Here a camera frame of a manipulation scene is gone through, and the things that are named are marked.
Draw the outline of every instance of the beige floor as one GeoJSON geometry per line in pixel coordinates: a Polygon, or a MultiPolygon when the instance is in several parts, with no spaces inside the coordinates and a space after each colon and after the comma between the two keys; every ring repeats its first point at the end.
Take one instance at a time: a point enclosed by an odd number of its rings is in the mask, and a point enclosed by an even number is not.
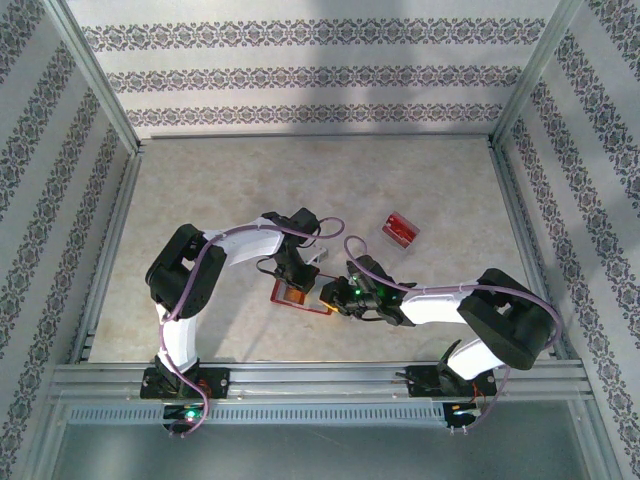
{"type": "MultiPolygon", "coordinates": [[[[498,267],[524,282],[483,139],[158,140],[145,148],[90,360],[146,362],[156,353],[144,274],[176,227],[222,229],[301,206],[372,239],[393,210],[412,220],[422,231],[414,251],[390,265],[397,281],[460,283],[498,267]]],[[[342,239],[322,245],[330,254],[322,271],[344,274],[342,239]]],[[[223,271],[198,326],[203,361],[431,360],[473,337],[464,325],[394,328],[301,312],[270,303],[272,287],[254,262],[223,271]]]]}

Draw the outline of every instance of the aluminum frame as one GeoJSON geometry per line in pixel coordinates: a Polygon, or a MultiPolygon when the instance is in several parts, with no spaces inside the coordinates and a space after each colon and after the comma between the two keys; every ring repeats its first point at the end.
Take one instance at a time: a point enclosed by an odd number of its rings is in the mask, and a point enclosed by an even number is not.
{"type": "MultiPolygon", "coordinates": [[[[227,399],[212,401],[211,424],[407,425],[444,428],[442,402],[466,398],[410,398],[394,363],[203,364],[231,370],[227,399]]],[[[142,400],[148,364],[60,365],[50,385],[37,442],[25,478],[50,478],[67,425],[162,423],[164,405],[142,400]]],[[[500,382],[504,371],[497,370],[500,382]]],[[[499,402],[565,400],[574,406],[576,433],[592,478],[621,478],[604,430],[593,421],[597,408],[580,360],[543,360],[532,370],[513,370],[499,402]]]]}
{"type": "Polygon", "coordinates": [[[505,105],[498,119],[498,124],[493,130],[491,136],[494,146],[500,145],[505,134],[515,123],[518,114],[528,101],[529,95],[538,82],[542,71],[547,66],[549,59],[553,56],[553,51],[560,43],[560,40],[582,3],[583,0],[559,0],[553,15],[551,15],[549,19],[547,27],[544,29],[544,32],[542,32],[540,41],[538,41],[531,58],[516,83],[513,95],[507,102],[507,105],[505,105]]]}
{"type": "Polygon", "coordinates": [[[66,1],[43,0],[42,3],[127,151],[137,153],[140,139],[66,1]]]}
{"type": "Polygon", "coordinates": [[[127,168],[122,179],[122,188],[116,199],[114,215],[111,219],[107,230],[107,238],[104,248],[100,252],[98,267],[91,283],[91,290],[87,297],[84,314],[80,319],[78,336],[71,351],[70,362],[78,363],[84,357],[84,348],[87,345],[87,339],[90,332],[95,332],[100,319],[100,312],[104,305],[104,300],[109,287],[111,272],[116,260],[120,239],[124,231],[124,226],[129,213],[129,206],[133,199],[133,191],[138,180],[138,173],[142,163],[142,152],[131,154],[127,168]]]}

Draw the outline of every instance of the floral wallpaper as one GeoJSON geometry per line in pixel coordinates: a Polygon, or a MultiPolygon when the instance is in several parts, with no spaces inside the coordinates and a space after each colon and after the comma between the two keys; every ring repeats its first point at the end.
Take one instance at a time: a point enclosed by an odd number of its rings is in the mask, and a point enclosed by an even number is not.
{"type": "Polygon", "coordinates": [[[624,478],[640,478],[637,18],[582,4],[501,145],[624,478]]]}
{"type": "Polygon", "coordinates": [[[69,2],[142,138],[488,134],[556,3],[69,2]]]}
{"type": "Polygon", "coordinates": [[[0,23],[0,478],[21,478],[129,158],[39,1],[0,23]]]}

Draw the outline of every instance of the enclosure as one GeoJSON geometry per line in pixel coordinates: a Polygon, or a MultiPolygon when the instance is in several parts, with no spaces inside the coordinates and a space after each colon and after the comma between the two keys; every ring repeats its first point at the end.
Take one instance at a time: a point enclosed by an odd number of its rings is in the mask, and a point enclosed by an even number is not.
{"type": "MultiPolygon", "coordinates": [[[[0,9],[0,477],[640,477],[637,0],[0,9]],[[507,272],[561,341],[451,436],[451,399],[397,373],[470,327],[278,305],[243,262],[197,324],[224,398],[169,438],[171,402],[140,397],[145,273],[182,224],[301,207],[399,282],[507,272]],[[381,240],[394,211],[420,229],[408,253],[381,240]]],[[[323,274],[346,274],[342,240],[318,241],[323,274]]]]}

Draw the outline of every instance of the black servo bracket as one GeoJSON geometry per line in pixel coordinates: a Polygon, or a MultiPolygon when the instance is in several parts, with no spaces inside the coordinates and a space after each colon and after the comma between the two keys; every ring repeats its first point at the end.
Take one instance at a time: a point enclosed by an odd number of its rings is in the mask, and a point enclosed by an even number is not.
{"type": "MultiPolygon", "coordinates": [[[[262,217],[272,221],[279,227],[289,228],[309,235],[320,229],[320,222],[306,208],[301,208],[291,218],[284,217],[276,212],[263,213],[262,217]]],[[[271,255],[271,258],[277,264],[272,275],[284,282],[288,287],[307,294],[315,285],[315,279],[320,273],[320,269],[313,265],[307,265],[302,260],[298,247],[304,242],[306,242],[306,239],[302,237],[285,234],[280,248],[271,255]]]]}
{"type": "MultiPolygon", "coordinates": [[[[206,244],[204,232],[190,223],[176,230],[145,276],[155,303],[162,305],[168,312],[174,310],[191,275],[191,269],[183,262],[194,261],[206,244]]],[[[211,298],[226,258],[224,249],[217,245],[209,247],[176,320],[193,317],[204,308],[211,298]]]]}
{"type": "Polygon", "coordinates": [[[443,391],[440,372],[436,365],[411,365],[404,369],[404,373],[397,373],[407,380],[407,392],[411,398],[443,398],[443,397],[473,397],[473,384],[486,396],[496,394],[496,382],[493,371],[481,373],[475,379],[461,384],[456,392],[443,391]]]}
{"type": "MultiPolygon", "coordinates": [[[[201,367],[197,362],[183,373],[189,380],[202,388],[212,399],[227,398],[231,370],[222,367],[201,367]]],[[[140,387],[143,400],[200,400],[200,394],[171,373],[159,358],[155,366],[145,369],[140,387]]]]}

